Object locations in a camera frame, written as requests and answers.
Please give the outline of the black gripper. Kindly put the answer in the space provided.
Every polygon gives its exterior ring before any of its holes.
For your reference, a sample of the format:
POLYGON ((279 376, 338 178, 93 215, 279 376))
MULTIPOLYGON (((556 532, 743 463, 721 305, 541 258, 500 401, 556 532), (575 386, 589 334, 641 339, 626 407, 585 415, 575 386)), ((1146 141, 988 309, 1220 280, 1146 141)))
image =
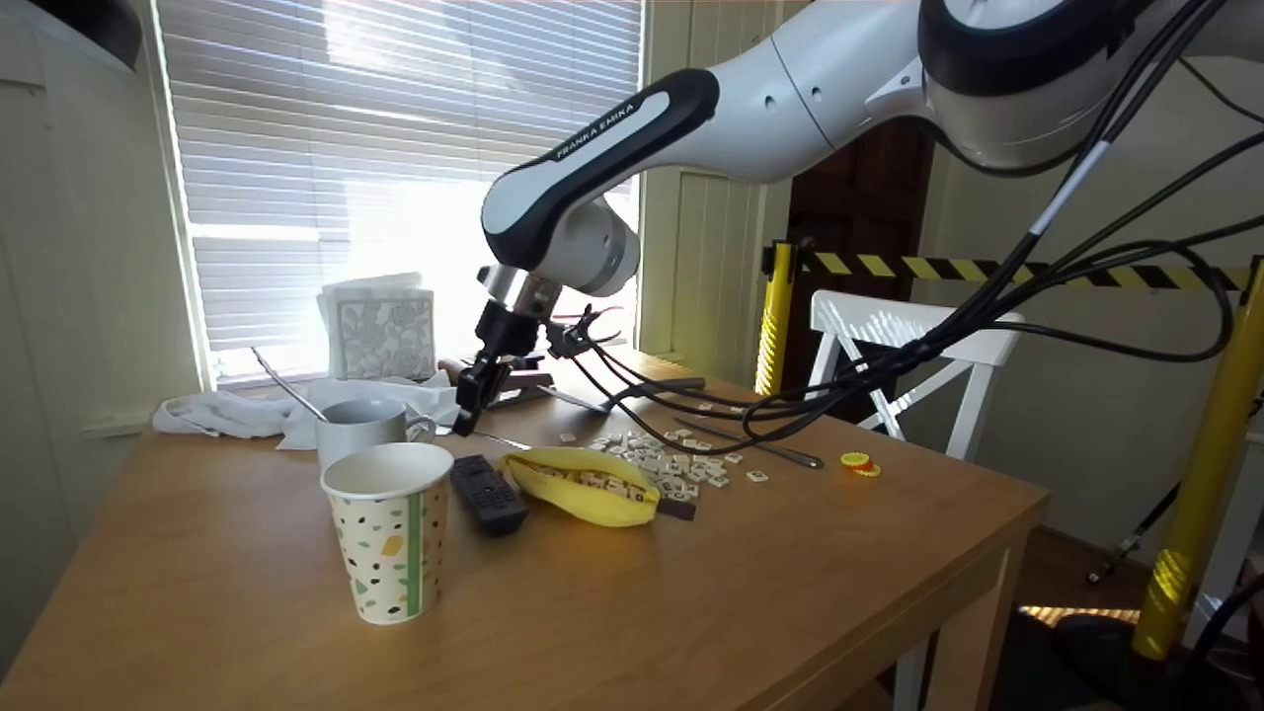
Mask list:
POLYGON ((512 360, 529 356, 535 327, 552 315, 560 285, 525 269, 480 269, 484 309, 472 324, 480 339, 472 368, 459 372, 452 384, 452 434, 472 434, 480 407, 492 407, 506 390, 512 360))

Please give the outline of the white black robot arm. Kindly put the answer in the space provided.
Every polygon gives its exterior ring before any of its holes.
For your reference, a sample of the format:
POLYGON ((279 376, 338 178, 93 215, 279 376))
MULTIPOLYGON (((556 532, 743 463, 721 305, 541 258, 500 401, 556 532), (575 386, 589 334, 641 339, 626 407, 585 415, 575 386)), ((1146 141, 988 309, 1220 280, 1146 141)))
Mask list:
POLYGON ((484 244, 525 294, 484 302, 459 420, 488 407, 563 289, 608 297, 634 274, 608 210, 625 178, 781 182, 886 122, 982 173, 1084 168, 1169 50, 1264 58, 1264 0, 808 0, 734 58, 646 82, 484 191, 484 244))

